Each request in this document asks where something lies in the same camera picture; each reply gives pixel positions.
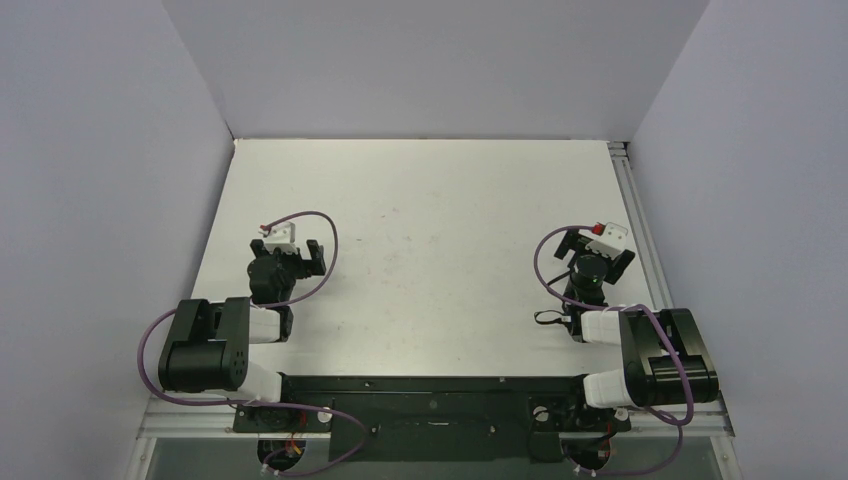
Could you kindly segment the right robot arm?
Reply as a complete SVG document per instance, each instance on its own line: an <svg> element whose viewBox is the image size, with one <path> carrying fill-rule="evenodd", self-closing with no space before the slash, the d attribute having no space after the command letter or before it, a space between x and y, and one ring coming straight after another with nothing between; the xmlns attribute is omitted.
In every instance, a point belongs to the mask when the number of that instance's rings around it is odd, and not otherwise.
<svg viewBox="0 0 848 480"><path fill-rule="evenodd" d="M604 409L634 407L658 413L666 405L683 405L682 417L666 415L674 425L688 422L694 407L714 401L719 380L692 312L685 308L653 310L637 303L613 305L605 286L616 284L635 258L629 233L614 223L567 226L554 256L567 263L559 279L542 279L545 290L561 302L558 324L578 343L616 347L620 366L586 375L582 389L564 400L566 418L588 427Z"/></svg>

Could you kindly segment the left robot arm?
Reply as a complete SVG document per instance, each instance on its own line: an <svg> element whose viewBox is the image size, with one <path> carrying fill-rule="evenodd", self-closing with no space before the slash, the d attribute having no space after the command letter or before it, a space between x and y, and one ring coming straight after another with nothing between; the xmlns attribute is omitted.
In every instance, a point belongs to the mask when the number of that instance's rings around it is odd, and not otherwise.
<svg viewBox="0 0 848 480"><path fill-rule="evenodd" d="M261 402L259 416L272 429L291 427L298 402L283 393L281 373L249 359L249 348L286 342L294 323L290 301L297 282L327 274L324 247L314 239L306 247L308 257L292 242L254 239L254 259L246 268L248 297L180 301L157 367L162 388Z"/></svg>

